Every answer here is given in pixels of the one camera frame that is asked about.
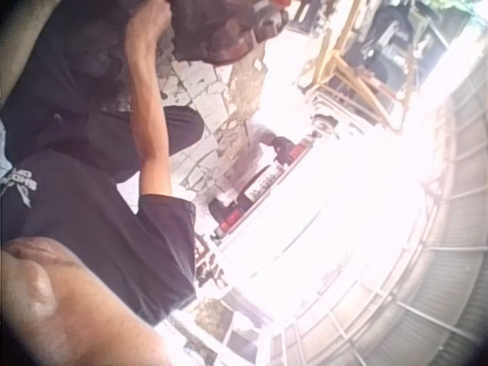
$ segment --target man's hand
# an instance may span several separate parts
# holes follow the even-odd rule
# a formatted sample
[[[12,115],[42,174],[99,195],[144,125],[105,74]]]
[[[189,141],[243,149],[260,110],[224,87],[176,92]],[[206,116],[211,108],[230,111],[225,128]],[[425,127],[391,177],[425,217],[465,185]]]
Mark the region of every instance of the man's hand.
[[[154,51],[158,39],[171,24],[171,9],[167,0],[146,0],[129,20],[126,32],[126,52],[131,57],[138,52]]]
[[[127,25],[132,132],[142,161],[140,194],[171,195],[169,142],[156,76],[156,44],[171,24],[166,0],[146,0]]]

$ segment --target man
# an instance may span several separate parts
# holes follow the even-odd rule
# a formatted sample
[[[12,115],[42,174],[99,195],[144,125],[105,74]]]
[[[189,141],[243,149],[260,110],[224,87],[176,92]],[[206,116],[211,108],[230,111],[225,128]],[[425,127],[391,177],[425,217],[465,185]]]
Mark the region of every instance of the man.
[[[106,357],[134,347],[130,338],[111,345],[108,335],[149,334],[125,306],[153,326],[194,294],[194,206],[171,197],[169,156],[198,141],[204,125],[190,108],[161,107],[155,51],[169,4],[147,0],[127,25],[129,124],[128,114],[90,111],[77,94],[61,39],[70,21],[63,6],[73,3],[86,6],[61,3],[2,111],[14,166],[2,179],[2,257],[14,263],[2,279],[2,316],[20,338],[32,335],[27,347],[45,364],[82,358],[98,341],[108,342],[99,345]],[[139,170],[134,215],[116,183]],[[61,347],[59,362],[49,361],[50,345]]]

